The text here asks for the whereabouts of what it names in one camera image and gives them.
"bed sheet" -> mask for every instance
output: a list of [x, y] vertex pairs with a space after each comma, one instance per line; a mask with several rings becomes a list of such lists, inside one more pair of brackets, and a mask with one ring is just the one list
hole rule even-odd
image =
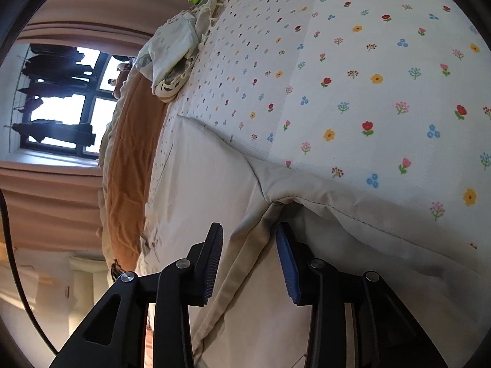
[[168, 119], [428, 216], [488, 276], [490, 58], [452, 0], [227, 0]]

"pink curtain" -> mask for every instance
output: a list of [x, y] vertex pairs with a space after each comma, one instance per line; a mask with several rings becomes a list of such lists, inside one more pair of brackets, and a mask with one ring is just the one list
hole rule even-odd
[[48, 250], [100, 250], [98, 167], [0, 162], [14, 246]]
[[188, 0], [48, 0], [18, 43], [62, 44], [136, 56]]

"flower print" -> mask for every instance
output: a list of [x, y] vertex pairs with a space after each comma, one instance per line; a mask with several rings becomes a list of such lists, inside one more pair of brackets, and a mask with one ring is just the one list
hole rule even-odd
[[332, 141], [336, 137], [336, 132], [331, 129], [327, 129], [326, 132], [323, 135], [323, 138], [326, 141]]
[[491, 166], [491, 156], [489, 155], [489, 153], [483, 152], [483, 154], [481, 155], [481, 163], [484, 166], [484, 170], [486, 170], [487, 167]]
[[467, 110], [462, 105], [457, 105], [457, 110], [455, 111], [455, 116], [459, 120], [465, 120], [465, 115], [467, 115]]
[[350, 104], [349, 102], [342, 102], [342, 103], [338, 104], [338, 109], [341, 111], [341, 115], [343, 114], [343, 112], [345, 112], [349, 109], [349, 107], [348, 107], [349, 104]]
[[436, 130], [436, 127], [435, 125], [429, 125], [429, 131], [426, 133], [426, 135], [428, 136], [428, 138], [440, 138], [440, 132], [438, 130]]
[[475, 204], [477, 195], [472, 188], [468, 188], [466, 193], [463, 194], [462, 199], [467, 206], [471, 206]]
[[380, 84], [382, 81], [384, 81], [384, 78], [379, 75], [379, 73], [375, 73], [372, 77], [370, 77], [370, 80], [373, 84]]
[[435, 221], [445, 214], [445, 209], [440, 202], [432, 202], [430, 212], [435, 218]]
[[396, 102], [397, 114], [409, 112], [409, 105], [405, 102]]
[[308, 142], [304, 142], [304, 143], [302, 143], [300, 149], [302, 150], [302, 152], [305, 155], [307, 155], [307, 152], [309, 152], [312, 149], [312, 147], [310, 146], [310, 144]]
[[450, 75], [450, 72], [448, 71], [448, 65], [444, 65], [443, 63], [440, 64], [441, 67], [441, 72], [447, 77]]
[[411, 69], [408, 70], [408, 73], [414, 77], [414, 80], [416, 80], [417, 77], [421, 76], [421, 70], [418, 69], [417, 67], [412, 67]]
[[321, 86], [327, 87], [331, 82], [332, 80], [329, 77], [324, 77], [324, 80], [321, 82]]
[[379, 176], [376, 173], [373, 173], [371, 177], [367, 178], [366, 182], [368, 185], [371, 185], [374, 188], [379, 187], [379, 182], [378, 182]]
[[341, 169], [338, 169], [337, 167], [333, 167], [331, 172], [332, 172], [332, 178], [334, 177], [341, 178], [344, 175], [343, 171]]
[[462, 58], [463, 58], [463, 53], [461, 53], [459, 50], [455, 50], [455, 49], [454, 49], [454, 50], [453, 50], [453, 54], [454, 54], [454, 55], [455, 55], [457, 58], [459, 58], [460, 60], [462, 60]]
[[373, 134], [373, 123], [371, 121], [366, 121], [361, 126], [363, 127], [362, 134], [365, 134], [367, 137]]
[[411, 161], [408, 158], [403, 158], [402, 163], [399, 165], [399, 171], [402, 174], [406, 174], [408, 172], [408, 167], [411, 165]]
[[491, 109], [489, 109], [487, 106], [485, 106], [485, 107], [483, 108], [483, 110], [484, 110], [484, 114], [485, 114], [485, 115], [488, 115], [488, 116], [489, 116], [489, 118], [491, 119]]

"black cable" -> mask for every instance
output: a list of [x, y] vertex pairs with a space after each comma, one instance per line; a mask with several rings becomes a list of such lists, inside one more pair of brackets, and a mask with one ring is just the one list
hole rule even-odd
[[39, 333], [40, 337], [44, 340], [44, 343], [46, 343], [48, 348], [55, 355], [57, 355], [58, 351], [55, 349], [55, 347], [50, 342], [44, 331], [41, 329], [41, 326], [37, 322], [33, 310], [31, 310], [29, 302], [25, 296], [24, 289], [22, 287], [21, 278], [19, 277], [19, 272], [17, 270], [17, 265], [15, 263], [14, 248], [12, 246], [12, 238], [10, 236], [10, 224], [8, 220], [7, 202], [5, 200], [5, 197], [3, 196], [3, 192], [1, 189], [0, 189], [0, 213], [2, 216], [3, 237], [5, 238], [5, 246], [7, 249], [8, 262], [10, 264], [10, 269], [12, 270], [12, 276], [14, 277], [15, 286], [17, 288], [17, 291], [19, 292], [21, 302], [24, 306], [26, 313], [28, 314], [29, 319], [33, 323], [34, 328], [36, 328], [36, 331]]

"bed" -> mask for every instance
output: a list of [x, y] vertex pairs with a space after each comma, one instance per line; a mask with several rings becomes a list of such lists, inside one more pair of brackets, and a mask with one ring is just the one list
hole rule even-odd
[[224, 228], [190, 311], [197, 362], [303, 366], [279, 220], [339, 270], [379, 272], [448, 366], [469, 359], [491, 324], [489, 54], [452, 0], [225, 1], [139, 185], [139, 274]]

